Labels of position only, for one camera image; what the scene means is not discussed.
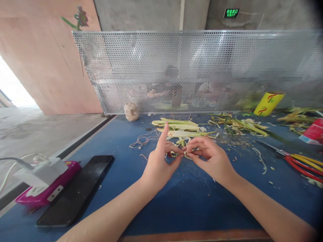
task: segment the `metal mesh screen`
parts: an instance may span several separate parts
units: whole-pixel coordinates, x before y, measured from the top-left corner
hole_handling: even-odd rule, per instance
[[[105,113],[249,110],[266,91],[280,107],[321,106],[322,33],[73,32]]]

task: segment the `hand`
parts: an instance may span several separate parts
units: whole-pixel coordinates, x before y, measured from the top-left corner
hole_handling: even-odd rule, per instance
[[[237,175],[225,151],[207,137],[192,139],[182,150],[186,151],[187,156],[192,158],[195,164],[223,186]],[[201,160],[197,155],[203,156],[207,161]]]
[[[184,156],[184,151],[171,142],[166,141],[168,129],[168,123],[166,122],[164,131],[159,137],[157,147],[150,153],[147,166],[141,177],[141,181],[145,186],[156,192],[159,192],[166,185]],[[170,151],[181,155],[177,156],[171,164],[167,164],[165,161],[165,153]]]

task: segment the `smartphone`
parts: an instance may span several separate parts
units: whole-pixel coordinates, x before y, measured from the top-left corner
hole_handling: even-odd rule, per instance
[[[38,219],[39,227],[65,227],[85,212],[98,186],[108,172],[114,157],[94,156],[75,179],[65,187],[53,204]]]

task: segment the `table surface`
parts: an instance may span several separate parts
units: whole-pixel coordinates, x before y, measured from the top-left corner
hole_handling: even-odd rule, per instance
[[[288,131],[288,127],[271,125],[277,124],[275,121],[277,117],[235,115],[240,119],[253,118],[262,121],[262,125],[269,126],[269,130],[298,143],[304,149],[309,151],[317,149],[300,141],[296,134]],[[157,140],[149,141],[142,149],[131,149],[129,145],[135,142],[138,136],[149,133],[146,128],[152,127],[153,120],[160,117],[185,120],[189,116],[189,114],[141,115],[136,122],[129,122],[124,115],[119,115],[76,151],[69,160],[81,161],[82,166],[95,155],[115,157],[101,189],[97,191],[82,218],[118,196],[140,178],[147,163],[140,154],[148,157],[155,148]],[[196,123],[207,123],[210,118],[209,115],[202,114],[191,116]],[[223,124],[220,125],[221,129],[208,125],[200,126],[206,127],[208,131],[217,130],[221,133],[223,139],[218,138],[216,141],[224,149],[230,149],[226,152],[238,174],[311,225],[315,227],[318,225],[322,189],[308,183],[280,154],[259,143],[252,143],[250,147],[227,146],[224,142],[229,139],[223,134]],[[291,147],[284,147],[284,144],[271,137],[261,139],[290,153],[299,152]],[[256,137],[247,134],[241,140],[251,143]],[[266,174],[262,174],[263,164],[252,147],[261,152],[268,168]],[[33,214],[27,214],[26,207],[15,205],[0,218],[0,237],[3,241],[34,242],[59,239],[70,227],[36,227],[36,221],[45,209],[41,208]],[[183,158],[167,185],[134,218],[123,236],[124,241],[267,238],[260,224],[235,196],[186,158]]]

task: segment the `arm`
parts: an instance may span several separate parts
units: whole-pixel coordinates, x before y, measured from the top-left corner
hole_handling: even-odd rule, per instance
[[[168,124],[157,147],[149,155],[142,177],[112,201],[83,219],[58,241],[99,242],[117,241],[132,219],[166,185],[179,166],[183,155],[169,165],[165,153],[183,151],[166,141]]]
[[[197,137],[184,147],[195,164],[234,194],[274,241],[311,241],[315,229],[271,199],[233,169],[225,151],[206,137]]]

